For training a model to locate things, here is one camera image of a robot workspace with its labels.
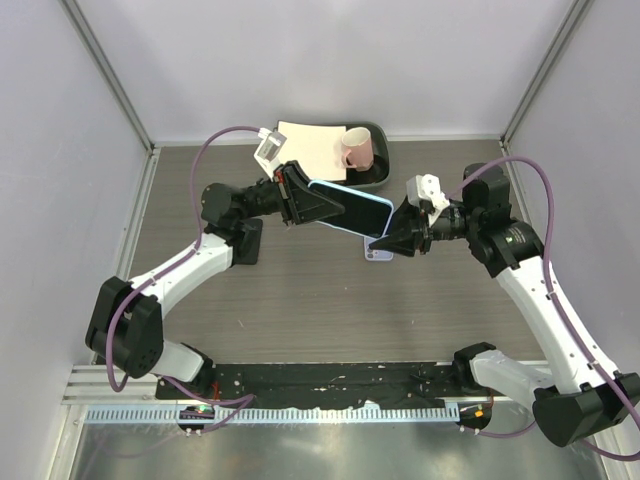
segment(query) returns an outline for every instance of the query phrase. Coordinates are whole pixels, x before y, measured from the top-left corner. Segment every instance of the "white bracket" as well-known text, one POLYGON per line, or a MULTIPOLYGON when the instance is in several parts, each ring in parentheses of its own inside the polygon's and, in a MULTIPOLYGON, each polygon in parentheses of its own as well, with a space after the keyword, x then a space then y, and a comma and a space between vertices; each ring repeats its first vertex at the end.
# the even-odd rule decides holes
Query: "white bracket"
POLYGON ((530 411, 536 400, 536 389, 553 386, 551 375, 516 362, 500 350, 480 353, 470 365, 476 382, 499 391, 530 411))
POLYGON ((273 179, 273 172, 280 166, 278 152, 280 152, 287 138, 281 133, 272 132, 267 128, 261 128, 258 136, 262 141, 253 154, 253 158, 256 159, 258 165, 260 165, 269 178, 273 179))
POLYGON ((440 189, 440 179, 435 175, 416 175, 407 182, 407 199, 414 207, 420 207, 420 200, 428 200, 434 211, 428 213, 429 226, 433 226, 442 211, 449 206, 449 200, 440 189))

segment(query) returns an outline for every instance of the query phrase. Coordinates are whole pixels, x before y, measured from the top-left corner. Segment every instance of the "blue phone case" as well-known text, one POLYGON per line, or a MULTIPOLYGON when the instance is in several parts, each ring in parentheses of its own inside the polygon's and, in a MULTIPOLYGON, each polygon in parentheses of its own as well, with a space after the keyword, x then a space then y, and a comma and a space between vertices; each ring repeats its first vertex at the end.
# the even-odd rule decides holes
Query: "blue phone case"
MULTIPOLYGON (((384 234, 387 232, 387 228, 389 228, 389 222, 391 222, 391 216, 393 215, 393 202, 391 200, 387 200, 386 198, 383 198, 383 197, 378 197, 377 195, 371 195, 370 193, 361 192, 360 190, 356 190, 355 188, 349 188, 349 187, 343 187, 342 185, 336 185, 335 183, 326 182, 324 180, 311 180, 309 182, 309 187, 311 187, 311 185, 313 185, 313 184, 325 185, 325 186, 331 187, 331 188, 333 188, 335 190, 342 190, 343 192, 349 192, 349 193, 351 193, 353 195, 358 195, 360 197, 368 198, 370 200, 375 200, 376 202, 384 203, 385 205, 388 205, 390 207, 389 208, 389 218, 387 218, 387 223, 384 226, 384 232, 382 232, 381 236, 384 236, 384 234)), ((331 225, 329 223, 323 222, 322 220, 318 220, 318 223, 322 223, 323 225, 326 225, 328 227, 335 228, 336 230, 342 230, 343 232, 348 232, 348 233, 351 233, 353 235, 358 235, 360 237, 368 238, 367 235, 363 235, 361 233, 354 232, 352 230, 347 230, 346 228, 336 227, 335 225, 331 225)))

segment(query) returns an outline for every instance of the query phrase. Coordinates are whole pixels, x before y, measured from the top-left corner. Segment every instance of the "metal strip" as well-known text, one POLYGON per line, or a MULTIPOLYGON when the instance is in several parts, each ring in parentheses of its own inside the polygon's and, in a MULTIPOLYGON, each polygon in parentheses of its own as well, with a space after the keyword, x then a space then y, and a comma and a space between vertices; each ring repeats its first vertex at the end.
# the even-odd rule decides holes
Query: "metal strip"
MULTIPOLYGON (((166 424, 176 423, 184 405, 93 405, 89 407, 85 424, 166 424)), ((209 424, 225 419, 234 409, 215 407, 215 419, 179 420, 181 424, 209 424)), ((444 408, 382 410, 375 403, 345 410, 298 410, 286 408, 268 410, 248 408, 240 411, 229 423, 236 425, 336 424, 336 423, 406 423, 457 422, 457 403, 444 408)))
MULTIPOLYGON (((511 155, 511 149, 505 142, 500 142, 500 150, 502 155, 508 157, 511 155)), ((522 177, 520 175, 520 165, 516 165, 514 162, 507 162, 507 173, 511 179, 511 186, 513 187, 513 193, 516 196, 518 205, 520 206, 520 213, 522 213, 522 220, 531 225, 531 213, 529 212, 529 206, 527 205, 526 195, 524 187, 522 186, 522 177)))
POLYGON ((516 111, 509 121, 504 135, 502 136, 502 140, 507 144, 513 139, 513 136, 518 130, 520 123, 529 111, 529 108, 531 107, 534 99, 542 89, 542 86, 549 76, 549 73, 556 65, 558 59, 562 55, 562 52, 564 52, 569 43, 569 40, 580 25, 580 22, 584 19, 585 14, 587 13, 592 3, 593 0, 574 0, 571 7, 569 7, 569 11, 564 17, 564 20, 562 21, 558 32, 553 38, 549 49, 542 59, 542 63, 540 63, 538 70, 529 83, 524 96, 520 100, 518 108, 516 108, 516 111))
POLYGON ((86 406, 73 405, 61 408, 66 410, 66 420, 47 476, 49 480, 69 480, 71 477, 71 469, 80 447, 82 428, 87 414, 86 406))
POLYGON ((89 55, 91 55, 91 58, 98 67, 98 70, 100 71, 102 78, 104 78, 105 82, 107 83, 109 90, 111 90, 111 93, 113 93, 116 102, 118 102, 118 105, 120 105, 120 108, 129 120, 129 123, 131 123, 131 126, 135 130, 136 135, 144 146, 144 149, 148 153, 151 153, 151 151, 153 150, 153 142, 151 141, 149 134, 145 130, 140 117, 133 108, 133 104, 124 91, 120 80, 118 80, 113 67, 109 63, 109 59, 100 46, 100 43, 93 33, 89 22, 87 22, 87 19, 82 13, 82 9, 78 5, 78 2, 76 0, 60 0, 60 4, 62 5, 64 11, 67 13, 76 31, 78 32, 80 40, 82 41, 82 43, 84 43, 85 47, 89 51, 89 55))
MULTIPOLYGON (((620 448, 621 442, 618 438, 618 434, 620 433, 619 429, 620 427, 608 428, 596 433, 593 436, 595 444, 608 452, 617 453, 625 451, 620 448)), ((640 467, 637 466, 637 462, 618 462, 617 460, 611 460, 607 457, 601 458, 602 465, 604 466, 605 472, 607 472, 607 478, 609 480, 632 480, 634 478, 640 478, 638 477, 640 467)))
MULTIPOLYGON (((387 135, 388 142, 440 142, 440 141, 461 141, 461 140, 500 140, 499 133, 487 133, 487 134, 450 134, 450 135, 387 135)), ((259 138, 241 137, 241 138, 222 138, 216 140, 216 146, 227 145, 258 145, 260 143, 259 138)), ((199 147, 202 145, 203 140, 190 140, 190 141, 158 141, 155 143, 156 147, 199 147)))
POLYGON ((126 234, 120 246, 120 252, 118 253, 119 260, 116 275, 120 278, 129 277, 129 271, 133 264, 133 256, 136 252, 138 237, 140 236, 140 229, 142 228, 142 220, 144 219, 144 212, 147 209, 147 202, 151 194, 151 187, 153 186, 153 178, 156 174, 159 158, 160 149, 154 149, 147 157, 142 176, 140 177, 129 224, 125 227, 126 234))

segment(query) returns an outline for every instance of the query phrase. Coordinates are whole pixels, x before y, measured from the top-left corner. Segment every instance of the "mug handle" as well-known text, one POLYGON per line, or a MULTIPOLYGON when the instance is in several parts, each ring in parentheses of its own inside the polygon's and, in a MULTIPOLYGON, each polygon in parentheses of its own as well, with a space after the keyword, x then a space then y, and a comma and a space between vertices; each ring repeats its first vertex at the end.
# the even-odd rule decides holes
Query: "mug handle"
POLYGON ((349 160, 347 160, 347 157, 351 154, 351 149, 347 148, 345 149, 345 151, 342 153, 342 165, 344 166, 344 168, 357 168, 357 165, 351 165, 349 163, 349 160))

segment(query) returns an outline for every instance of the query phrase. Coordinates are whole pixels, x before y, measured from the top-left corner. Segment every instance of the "white wall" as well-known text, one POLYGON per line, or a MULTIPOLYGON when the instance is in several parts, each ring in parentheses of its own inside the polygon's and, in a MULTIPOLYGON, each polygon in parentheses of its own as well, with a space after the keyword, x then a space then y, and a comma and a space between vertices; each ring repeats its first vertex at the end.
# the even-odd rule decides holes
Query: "white wall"
POLYGON ((0 5, 0 464, 41 479, 144 152, 58 2, 0 5))
POLYGON ((157 141, 368 119, 502 133, 571 0, 81 0, 157 141))
MULTIPOLYGON (((625 372, 640 372, 638 18, 635 0, 594 2, 512 145, 551 178, 558 277, 625 372)), ((542 232, 544 191, 535 173, 520 171, 542 232)))

